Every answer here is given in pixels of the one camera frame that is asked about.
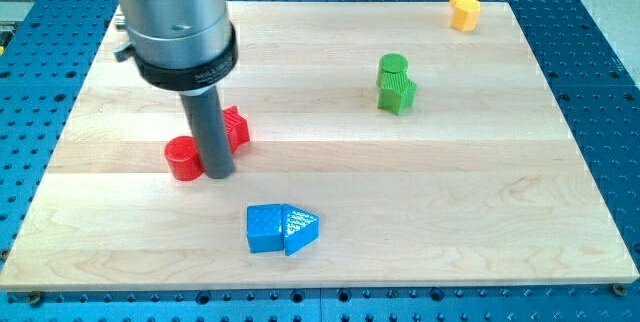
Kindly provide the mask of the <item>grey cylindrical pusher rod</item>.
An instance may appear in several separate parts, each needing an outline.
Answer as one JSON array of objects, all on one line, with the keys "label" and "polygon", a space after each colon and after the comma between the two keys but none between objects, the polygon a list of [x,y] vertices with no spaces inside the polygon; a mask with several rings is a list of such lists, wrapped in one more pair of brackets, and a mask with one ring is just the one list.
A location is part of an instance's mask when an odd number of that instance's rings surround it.
[{"label": "grey cylindrical pusher rod", "polygon": [[181,94],[180,99],[205,174],[212,179],[229,177],[235,167],[216,87],[198,95]]}]

